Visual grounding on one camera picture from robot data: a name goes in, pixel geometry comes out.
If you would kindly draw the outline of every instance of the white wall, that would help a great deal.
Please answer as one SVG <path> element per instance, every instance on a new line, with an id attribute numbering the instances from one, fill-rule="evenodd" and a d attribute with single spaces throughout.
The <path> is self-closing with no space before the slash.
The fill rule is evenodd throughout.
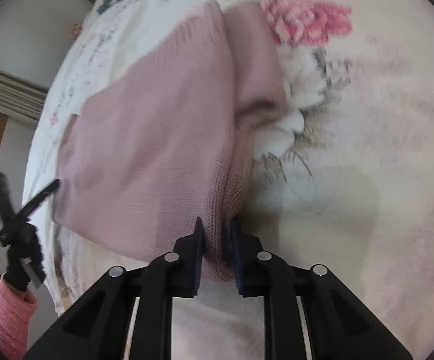
<path id="1" fill-rule="evenodd" d="M 50 87 L 72 44 L 72 25 L 90 9 L 87 0 L 2 0 L 0 71 Z"/>
<path id="2" fill-rule="evenodd" d="M 7 175 L 14 208 L 22 206 L 23 180 L 34 129 L 9 118 L 0 144 L 0 172 Z M 6 249 L 0 246 L 0 273 L 7 267 Z M 33 344 L 57 319 L 54 303 L 47 287 L 38 290 L 31 284 L 38 308 L 30 321 L 29 342 Z"/>

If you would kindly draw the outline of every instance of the hand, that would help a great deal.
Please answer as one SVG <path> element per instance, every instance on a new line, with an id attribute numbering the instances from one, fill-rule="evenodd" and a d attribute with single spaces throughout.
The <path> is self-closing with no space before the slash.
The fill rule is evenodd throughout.
<path id="1" fill-rule="evenodd" d="M 26 292 L 30 278 L 22 267 L 21 259 L 28 259 L 30 266 L 36 273 L 42 272 L 42 251 L 38 241 L 36 228 L 26 223 L 21 232 L 21 237 L 7 249 L 7 272 L 4 280 L 16 290 Z"/>

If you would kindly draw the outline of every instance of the silver screw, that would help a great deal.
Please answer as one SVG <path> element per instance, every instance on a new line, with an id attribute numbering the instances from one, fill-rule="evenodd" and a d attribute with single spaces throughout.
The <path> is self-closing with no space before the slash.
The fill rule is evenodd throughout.
<path id="1" fill-rule="evenodd" d="M 313 272 L 317 275 L 317 276 L 325 276 L 327 274 L 329 270 L 327 269 L 326 266 L 324 265 L 316 265 L 313 268 Z"/>
<path id="2" fill-rule="evenodd" d="M 108 270 L 108 274 L 113 278 L 122 276 L 123 273 L 124 273 L 124 269 L 121 266 L 113 266 Z"/>
<path id="3" fill-rule="evenodd" d="M 259 251 L 257 253 L 257 259 L 260 261 L 269 261 L 272 258 L 272 255 L 268 251 Z"/>
<path id="4" fill-rule="evenodd" d="M 180 256 L 178 255 L 178 253 L 171 251 L 170 253 L 167 253 L 164 258 L 165 261 L 167 261 L 168 263 L 174 263 L 180 258 Z"/>

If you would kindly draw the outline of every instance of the mattress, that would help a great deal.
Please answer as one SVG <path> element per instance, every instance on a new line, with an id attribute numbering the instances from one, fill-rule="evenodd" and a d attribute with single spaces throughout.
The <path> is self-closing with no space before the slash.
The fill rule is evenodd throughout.
<path id="1" fill-rule="evenodd" d="M 48 93 L 24 201 L 55 177 L 71 114 L 203 1 L 122 0 L 89 13 Z M 225 9 L 240 0 L 217 1 Z M 425 359 L 434 348 L 434 7 L 260 1 L 291 114 L 258 132 L 244 229 L 289 264 L 327 265 Z M 58 226 L 50 202 L 31 221 L 60 314 L 111 266 L 148 263 Z M 233 283 L 203 281 L 196 299 L 175 300 L 172 335 L 175 359 L 263 359 L 263 302 L 240 298 Z"/>

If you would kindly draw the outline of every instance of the pink sleeve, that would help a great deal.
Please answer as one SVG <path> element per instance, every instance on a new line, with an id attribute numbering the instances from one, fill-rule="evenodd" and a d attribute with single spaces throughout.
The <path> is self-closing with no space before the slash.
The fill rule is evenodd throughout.
<path id="1" fill-rule="evenodd" d="M 9 360 L 20 360 L 27 351 L 29 321 L 36 308 L 30 291 L 19 297 L 0 279 L 0 350 Z"/>

